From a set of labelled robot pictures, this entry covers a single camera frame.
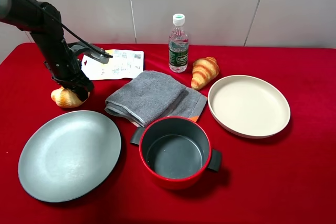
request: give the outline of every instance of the plastic bottle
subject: plastic bottle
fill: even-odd
[[[176,73],[183,72],[188,66],[189,39],[183,28],[184,21],[183,14],[175,14],[169,35],[169,68]]]

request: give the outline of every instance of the plate rim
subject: plate rim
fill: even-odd
[[[30,142],[30,140],[35,136],[35,134],[38,134],[38,132],[39,132],[45,125],[47,125],[48,123],[52,122],[53,120],[55,120],[55,119],[57,119],[57,118],[59,118],[59,117],[61,117],[61,116],[64,116],[64,115],[66,115],[66,114],[70,114],[70,113],[80,113],[80,112],[90,112],[90,113],[96,113],[96,114],[103,115],[103,116],[105,116],[106,118],[108,118],[108,119],[109,119],[109,120],[116,126],[116,128],[117,128],[117,130],[118,130],[118,137],[119,137],[118,142],[120,142],[120,149],[119,149],[119,154],[118,154],[118,158],[117,158],[117,161],[116,161],[115,165],[112,167],[112,169],[111,169],[111,171],[108,173],[108,175],[107,175],[107,176],[106,176],[106,177],[105,177],[105,178],[104,178],[98,185],[96,185],[96,186],[95,186],[94,188],[92,188],[91,190],[89,190],[89,191],[87,191],[86,193],[81,194],[81,195],[79,195],[79,196],[77,196],[77,197],[69,198],[69,199],[65,199],[65,200],[53,200],[53,201],[51,201],[51,200],[44,200],[44,199],[35,197],[34,195],[32,195],[32,194],[25,188],[25,186],[23,185],[23,183],[22,183],[22,181],[21,181],[21,178],[20,178],[20,164],[22,163],[22,154],[23,154],[23,152],[25,151],[25,149],[26,149],[28,143]],[[18,179],[19,179],[20,185],[22,186],[23,190],[24,190],[26,193],[28,193],[31,197],[33,197],[33,198],[35,198],[35,199],[37,199],[37,200],[43,201],[43,202],[58,203],[58,202],[67,202],[67,201],[71,201],[71,200],[73,200],[73,199],[80,198],[80,197],[82,197],[82,196],[88,194],[88,193],[91,192],[92,190],[96,189],[98,186],[100,186],[100,185],[101,185],[101,184],[108,178],[108,176],[111,174],[111,172],[114,170],[115,166],[116,166],[117,163],[118,163],[118,160],[119,160],[119,158],[120,158],[120,154],[121,154],[121,147],[122,147],[122,141],[121,141],[121,134],[120,134],[119,128],[117,127],[116,123],[114,123],[114,122],[112,121],[112,119],[110,119],[108,116],[106,116],[106,115],[104,115],[104,114],[102,114],[102,113],[100,113],[100,112],[93,111],[93,110],[75,110],[75,111],[66,112],[66,113],[64,113],[64,114],[62,114],[62,115],[58,115],[58,116],[56,116],[56,117],[50,119],[48,122],[46,122],[45,124],[43,124],[41,127],[39,127],[39,128],[34,132],[34,134],[31,135],[31,137],[29,138],[29,140],[26,142],[25,146],[23,147],[23,149],[22,149],[22,151],[21,151],[21,153],[20,153],[20,157],[19,157],[18,164],[17,164],[17,175],[18,175]]]
[[[212,108],[212,105],[211,105],[211,91],[213,90],[213,88],[218,85],[219,82],[221,82],[222,80],[224,79],[229,79],[229,78],[233,78],[233,77],[246,77],[246,78],[251,78],[251,79],[256,79],[258,81],[261,81],[267,85],[270,85],[274,90],[276,90],[280,96],[282,97],[282,99],[285,101],[285,104],[286,104],[286,107],[287,107],[287,111],[288,111],[288,116],[286,118],[286,123],[283,125],[282,128],[280,128],[279,130],[277,130],[276,132],[272,133],[272,134],[269,134],[269,135],[249,135],[249,134],[246,134],[246,133],[243,133],[243,132],[239,132],[235,129],[232,129],[230,127],[228,127],[222,120],[220,120],[217,116],[216,116],[216,113],[214,112],[213,108]],[[290,111],[290,106],[289,106],[289,103],[287,101],[287,99],[285,98],[285,96],[280,92],[280,90],[278,90],[276,87],[274,87],[272,84],[270,84],[269,82],[263,80],[263,79],[260,79],[260,78],[257,78],[257,77],[254,77],[254,76],[248,76],[248,75],[244,75],[244,74],[234,74],[234,75],[231,75],[231,76],[225,76],[223,78],[220,78],[219,80],[217,80],[212,86],[211,88],[209,89],[209,92],[208,92],[208,106],[210,108],[210,112],[212,114],[212,116],[215,118],[215,120],[217,122],[219,122],[219,124],[224,127],[225,129],[227,129],[228,131],[238,135],[238,136],[243,136],[243,137],[248,137],[248,138],[265,138],[265,137],[269,137],[269,136],[273,136],[277,133],[279,133],[280,131],[282,131],[289,123],[289,120],[290,120],[290,117],[291,117],[291,111]]]

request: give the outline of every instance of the paper sheet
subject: paper sheet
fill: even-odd
[[[134,79],[143,71],[143,51],[112,49],[106,52],[113,55],[107,64],[83,56],[82,70],[90,80]]]

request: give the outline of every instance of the white wall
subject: white wall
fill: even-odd
[[[84,40],[95,43],[134,43],[134,29],[129,0],[38,0],[53,4],[62,22]],[[29,41],[24,32],[7,24],[0,26],[0,62],[13,48]],[[68,33],[67,42],[77,41]]]
[[[243,45],[258,0],[132,0],[138,43],[167,43],[175,13],[192,44]]]
[[[247,46],[336,46],[336,0],[261,0]]]

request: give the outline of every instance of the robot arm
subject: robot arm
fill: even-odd
[[[60,12],[51,4],[36,0],[0,0],[0,22],[30,32],[46,59],[52,79],[77,94],[81,101],[88,98],[93,83],[81,70],[77,56],[84,52],[95,60],[107,63],[111,56],[103,49],[83,43],[69,48],[61,24]]]

